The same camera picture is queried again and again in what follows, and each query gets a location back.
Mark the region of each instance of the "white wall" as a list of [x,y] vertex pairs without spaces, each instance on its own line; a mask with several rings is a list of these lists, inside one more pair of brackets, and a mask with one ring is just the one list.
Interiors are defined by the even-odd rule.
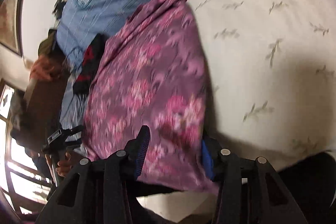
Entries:
[[[22,50],[25,58],[35,61],[38,58],[39,44],[54,26],[52,15],[57,0],[23,0],[21,15]],[[23,59],[0,46],[0,70],[2,77],[18,87],[25,89],[29,71]]]
[[26,89],[29,70],[25,68],[22,58],[3,46],[0,46],[0,68],[2,78],[22,90]]

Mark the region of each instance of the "metal rivet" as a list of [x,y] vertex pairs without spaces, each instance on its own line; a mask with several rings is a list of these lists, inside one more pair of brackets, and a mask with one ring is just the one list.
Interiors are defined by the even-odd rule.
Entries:
[[259,157],[259,158],[258,158],[258,162],[259,162],[260,164],[265,164],[265,163],[267,162],[267,160],[266,160],[264,157]]
[[231,154],[231,151],[228,150],[228,149],[222,149],[220,151],[220,153],[223,155],[223,156],[229,156]]
[[89,160],[87,158],[81,159],[79,162],[81,165],[86,165],[89,163]]
[[119,150],[118,152],[117,152],[117,156],[118,157],[123,157],[123,156],[125,156],[126,155],[126,152],[124,151],[124,150]]

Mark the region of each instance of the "floral blanket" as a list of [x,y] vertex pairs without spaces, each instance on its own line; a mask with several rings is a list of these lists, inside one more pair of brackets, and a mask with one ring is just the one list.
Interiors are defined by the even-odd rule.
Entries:
[[123,149],[149,126],[139,180],[217,191],[199,162],[206,80],[197,25],[186,0],[151,0],[106,42],[82,136],[91,160]]

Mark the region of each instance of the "white bedsheet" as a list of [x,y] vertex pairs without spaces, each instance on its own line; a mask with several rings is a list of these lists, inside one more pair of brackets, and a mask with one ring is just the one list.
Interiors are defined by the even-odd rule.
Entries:
[[335,148],[336,0],[188,3],[211,75],[207,131],[276,169]]

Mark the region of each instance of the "human hand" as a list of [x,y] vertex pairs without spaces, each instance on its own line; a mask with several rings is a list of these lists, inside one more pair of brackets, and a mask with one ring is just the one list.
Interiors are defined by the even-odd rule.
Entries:
[[33,64],[29,79],[53,81],[60,78],[62,67],[46,55],[41,55]]
[[[45,155],[50,173],[53,176],[53,168],[52,168],[52,163],[51,163],[51,158],[50,155]],[[70,172],[71,168],[76,165],[81,159],[84,157],[74,151],[67,151],[65,153],[65,160],[60,160],[57,165],[59,167],[56,168],[56,172],[58,173],[59,176],[61,177],[66,177],[67,174]]]

